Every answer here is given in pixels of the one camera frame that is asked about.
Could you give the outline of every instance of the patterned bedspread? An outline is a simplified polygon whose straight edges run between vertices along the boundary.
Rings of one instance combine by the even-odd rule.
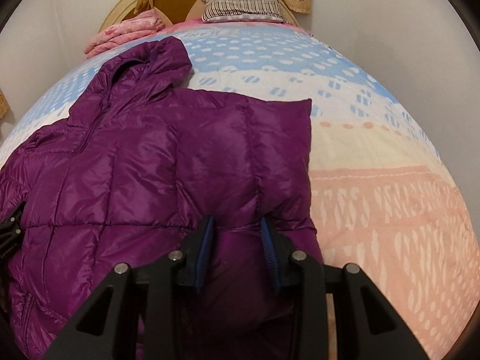
[[[441,359],[480,299],[480,252],[450,174],[423,130],[372,76],[299,28],[183,23],[189,88],[264,100],[311,98],[311,215],[325,262],[357,262],[430,358]],[[83,63],[22,118],[0,163],[39,127],[68,116],[101,65],[138,41]]]

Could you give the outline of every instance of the mattress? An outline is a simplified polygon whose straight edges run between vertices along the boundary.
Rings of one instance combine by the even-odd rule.
[[[358,263],[430,358],[441,359],[480,299],[480,251],[465,203],[392,94],[300,28],[192,21],[105,52],[42,96],[5,140],[0,163],[32,132],[68,117],[105,61],[166,36],[181,39],[189,53],[189,88],[312,99],[311,216],[325,263]]]

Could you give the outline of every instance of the striped pillow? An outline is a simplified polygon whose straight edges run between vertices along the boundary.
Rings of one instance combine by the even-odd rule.
[[[203,21],[273,21],[282,23],[280,0],[204,0]]]

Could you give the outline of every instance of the white wall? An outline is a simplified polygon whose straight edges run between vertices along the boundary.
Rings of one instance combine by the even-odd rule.
[[[447,0],[313,0],[301,24],[378,79],[440,152],[480,236],[480,52]]]
[[[12,113],[83,60],[82,49],[119,0],[23,0],[0,33],[0,88]],[[313,0],[301,25],[375,76],[439,150],[480,235],[480,53],[447,0]]]

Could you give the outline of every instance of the silver bolt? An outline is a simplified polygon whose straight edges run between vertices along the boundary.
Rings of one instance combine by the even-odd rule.
[[[292,258],[296,261],[303,261],[307,258],[307,254],[304,251],[296,250],[292,253]]]
[[[122,275],[128,271],[128,264],[121,262],[113,268],[116,274]]]
[[[181,260],[182,258],[183,258],[183,253],[181,250],[172,250],[169,253],[169,259],[171,259],[172,261]]]
[[[350,263],[346,265],[346,271],[349,274],[356,275],[358,272],[360,272],[360,267],[357,264]]]

